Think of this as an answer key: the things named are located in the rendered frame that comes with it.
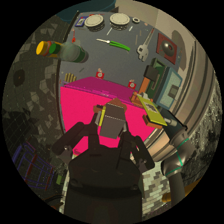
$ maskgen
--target bottle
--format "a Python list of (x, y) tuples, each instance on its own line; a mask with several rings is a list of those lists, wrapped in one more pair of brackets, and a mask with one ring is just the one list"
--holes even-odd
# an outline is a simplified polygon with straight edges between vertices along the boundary
[(56, 54), (50, 54), (49, 53), (49, 49), (50, 49), (50, 46), (52, 44), (61, 45), (61, 43), (58, 43), (58, 42), (55, 42), (55, 41), (50, 41), (50, 40), (49, 41), (41, 41), (37, 46), (36, 54), (37, 55), (42, 55), (42, 56), (48, 57), (48, 58), (57, 58)]
[(49, 48), (50, 54), (56, 54), (61, 61), (84, 63), (88, 60), (89, 54), (81, 46), (75, 43), (65, 42), (60, 44), (54, 43)]

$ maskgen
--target gray tabletop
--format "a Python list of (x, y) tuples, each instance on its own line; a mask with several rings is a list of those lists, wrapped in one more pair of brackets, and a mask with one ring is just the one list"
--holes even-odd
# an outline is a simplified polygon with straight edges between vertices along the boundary
[[(102, 15), (105, 21), (105, 26), (103, 29), (97, 32), (92, 32), (89, 31), (85, 25), (80, 28), (75, 27), (80, 17), (89, 16), (90, 14), (104, 14)], [(150, 24), (146, 25), (144, 21), (140, 21), (139, 24), (134, 24), (132, 22), (133, 17), (129, 17), (130, 23), (128, 28), (125, 30), (111, 29), (110, 16), (113, 14), (114, 13), (111, 12), (84, 12), (78, 16), (70, 30), (67, 41), (72, 42), (74, 34), (73, 30), (75, 30), (75, 43), (78, 45), (80, 44), (80, 46), (88, 52), (89, 58), (84, 63), (61, 62), (59, 73), (59, 80), (61, 80), (61, 84), (59, 84), (59, 95), (60, 87), (63, 86), (62, 81), (64, 81), (66, 73), (74, 74), (74, 76), (77, 77), (77, 80), (79, 80), (90, 76), (95, 77), (96, 72), (98, 72), (98, 69), (100, 68), (102, 73), (105, 73), (105, 80), (112, 81), (127, 87), (129, 81), (132, 79), (136, 84), (135, 90), (138, 91), (144, 78), (143, 74), (146, 66), (151, 64), (153, 58), (159, 59), (167, 66), (172, 67), (174, 70), (178, 71), (180, 61), (178, 59), (180, 52), (179, 47), (177, 47), (175, 65), (163, 56), (156, 53), (158, 34), (161, 33), (167, 37), (165, 34), (160, 32), (158, 29), (155, 29), (148, 44), (148, 57), (143, 62), (139, 59), (137, 49), (139, 45), (142, 45), (145, 42), (153, 26)], [(96, 39), (118, 42), (129, 47), (130, 51), (110, 46), (106, 42), (98, 41)]]

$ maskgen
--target metal wrench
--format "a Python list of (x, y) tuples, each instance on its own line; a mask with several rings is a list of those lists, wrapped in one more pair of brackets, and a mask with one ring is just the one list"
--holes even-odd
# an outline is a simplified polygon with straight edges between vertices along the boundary
[(149, 33), (149, 35), (147, 36), (145, 42), (143, 43), (143, 45), (140, 45), (137, 49), (137, 52), (139, 53), (139, 59), (142, 59), (142, 61), (144, 62), (147, 57), (148, 57), (148, 44), (149, 44), (149, 41), (151, 40), (152, 38), (152, 35), (153, 35), (153, 32), (154, 32), (155, 28), (153, 27)]

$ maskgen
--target red small box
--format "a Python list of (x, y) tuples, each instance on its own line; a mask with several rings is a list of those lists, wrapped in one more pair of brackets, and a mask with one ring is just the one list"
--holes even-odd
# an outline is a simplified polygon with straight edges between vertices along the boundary
[(101, 73), (101, 72), (96, 73), (96, 78), (103, 79), (103, 77), (104, 77), (104, 73)]
[(131, 89), (135, 89), (136, 84), (133, 83), (133, 82), (129, 82), (128, 87), (131, 88)]

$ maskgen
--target pink mat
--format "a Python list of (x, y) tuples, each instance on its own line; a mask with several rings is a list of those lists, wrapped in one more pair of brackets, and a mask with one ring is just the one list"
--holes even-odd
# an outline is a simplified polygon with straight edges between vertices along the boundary
[[(94, 105), (104, 105), (111, 99), (92, 93), (61, 87), (61, 107), (64, 120), (65, 130), (68, 131), (77, 122), (89, 124), (94, 115)], [(133, 136), (140, 136), (144, 141), (153, 132), (154, 128), (145, 125), (142, 116), (146, 115), (144, 109), (126, 104), (125, 112), (126, 121), (128, 122), (129, 131)], [(120, 138), (111, 139), (99, 136), (100, 144), (110, 148), (118, 146)], [(80, 153), (88, 149), (88, 137), (84, 136), (82, 140), (73, 149), (74, 154)]]

